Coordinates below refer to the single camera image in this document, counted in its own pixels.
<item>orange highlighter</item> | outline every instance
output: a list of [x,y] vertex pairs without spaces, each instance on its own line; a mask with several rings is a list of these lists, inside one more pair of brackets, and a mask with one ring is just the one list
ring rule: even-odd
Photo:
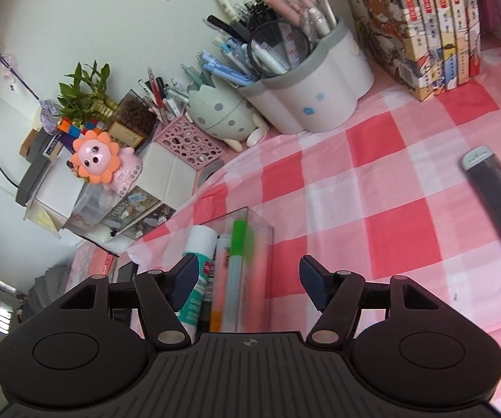
[[222,328],[230,247],[231,234],[221,234],[216,244],[214,288],[212,290],[212,309],[210,312],[210,331],[214,333],[219,333]]

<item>black pen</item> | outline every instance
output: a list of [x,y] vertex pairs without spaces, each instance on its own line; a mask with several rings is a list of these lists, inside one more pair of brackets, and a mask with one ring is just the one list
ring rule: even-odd
[[243,36],[241,36],[235,29],[233,29],[231,26],[226,24],[223,20],[218,19],[215,15],[209,15],[206,18],[206,21],[216,28],[219,28],[220,30],[224,30],[228,35],[230,35],[233,38],[236,38],[240,40],[243,43],[247,43],[248,39],[245,39]]
[[165,99],[166,98],[166,96],[165,96],[165,84],[163,83],[163,78],[157,77],[156,80],[157,80],[157,88],[158,88],[158,90],[160,92],[160,96],[161,96],[162,99]]

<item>marker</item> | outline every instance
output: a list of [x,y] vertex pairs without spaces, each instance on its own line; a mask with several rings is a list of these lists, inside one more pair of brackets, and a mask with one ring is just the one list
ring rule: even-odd
[[235,220],[233,222],[233,234],[227,267],[227,283],[225,286],[225,301],[222,314],[222,333],[235,333],[237,331],[246,232],[247,222],[245,220]]
[[218,243],[216,244],[214,288],[212,290],[212,306],[210,313],[210,331],[216,333],[222,330],[230,247],[231,234],[220,235]]
[[229,19],[237,20],[237,11],[235,11],[235,8],[233,8],[233,5],[229,0],[218,0],[218,3],[227,14]]

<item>blue pen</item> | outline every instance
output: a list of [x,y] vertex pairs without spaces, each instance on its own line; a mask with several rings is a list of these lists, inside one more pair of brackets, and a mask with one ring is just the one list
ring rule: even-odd
[[207,63],[203,65],[203,67],[207,71],[212,72],[212,74],[217,75],[218,77],[221,77],[224,80],[227,80],[228,82],[234,83],[235,85],[249,86],[254,83],[249,76],[237,73],[236,71],[227,66],[219,67],[217,63],[216,64]]

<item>white pen holder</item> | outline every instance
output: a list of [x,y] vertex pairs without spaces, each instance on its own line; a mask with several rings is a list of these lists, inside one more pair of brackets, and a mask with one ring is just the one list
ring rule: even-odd
[[281,133],[328,132],[343,124],[374,76],[343,22],[295,69],[237,90]]

